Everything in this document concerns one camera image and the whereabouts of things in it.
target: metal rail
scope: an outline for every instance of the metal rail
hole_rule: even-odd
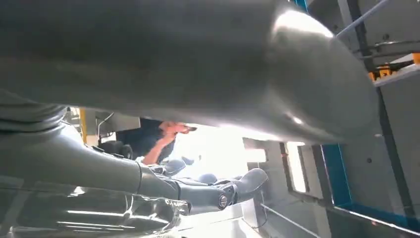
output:
[[[382,0],[380,3],[376,4],[369,11],[367,11],[361,17],[359,17],[358,19],[356,19],[352,24],[348,25],[346,28],[344,28],[342,31],[340,31],[337,34],[337,37],[342,37],[344,34],[348,33],[350,30],[353,30],[357,25],[359,25],[360,23],[362,23],[366,18],[370,17],[375,12],[379,11],[380,9],[382,9],[389,2],[390,2],[390,0]]]

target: curved gray pipe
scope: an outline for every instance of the curved gray pipe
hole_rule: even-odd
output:
[[[0,22],[0,88],[35,102],[318,143],[377,117],[362,65],[285,1],[4,0]]]

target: bolt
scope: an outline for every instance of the bolt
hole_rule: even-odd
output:
[[[220,196],[220,198],[219,198],[219,206],[221,208],[225,208],[227,206],[227,197],[225,195]]]

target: gray panel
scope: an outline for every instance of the gray panel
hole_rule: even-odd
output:
[[[381,87],[415,211],[420,214],[420,74]]]
[[[341,147],[352,200],[374,209],[403,214],[384,140],[375,134],[381,134],[378,124],[373,133]]]

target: metal rod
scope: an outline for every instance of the metal rod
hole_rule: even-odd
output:
[[[278,213],[278,212],[274,211],[273,209],[271,209],[271,208],[269,208],[269,207],[265,206],[264,204],[261,204],[261,206],[262,206],[263,208],[267,209],[268,211],[270,211],[270,212],[274,213],[275,215],[277,215],[277,216],[279,216],[279,217],[283,218],[284,220],[286,220],[286,221],[288,221],[288,222],[292,223],[293,225],[295,225],[295,226],[299,227],[300,229],[304,230],[305,232],[307,232],[307,233],[311,234],[312,236],[314,236],[314,237],[316,237],[316,238],[321,238],[321,237],[320,237],[320,236],[318,236],[316,233],[314,233],[314,232],[312,232],[312,231],[310,231],[310,230],[308,230],[308,229],[304,228],[302,225],[300,225],[300,224],[298,224],[298,223],[296,223],[296,222],[294,222],[294,221],[290,220],[289,218],[287,218],[287,217],[285,217],[285,216],[281,215],[280,213]]]
[[[374,7],[372,7],[369,11],[367,11],[365,14],[363,14],[361,17],[356,19],[352,24],[348,25],[346,28],[344,28],[340,33],[337,34],[337,37],[341,37],[350,30],[354,29],[357,25],[359,25],[361,22],[363,22],[366,18],[370,17],[372,14],[380,10],[382,7],[384,7],[387,3],[389,3],[390,0],[382,0],[380,3],[376,4]]]
[[[99,140],[101,139],[100,138],[100,135],[101,135],[101,125],[104,123],[104,122],[106,122],[109,118],[111,118],[111,116],[113,116],[114,115],[114,113],[111,113],[108,117],[106,117],[103,121],[101,121],[99,124],[98,124],[98,138],[99,138]]]

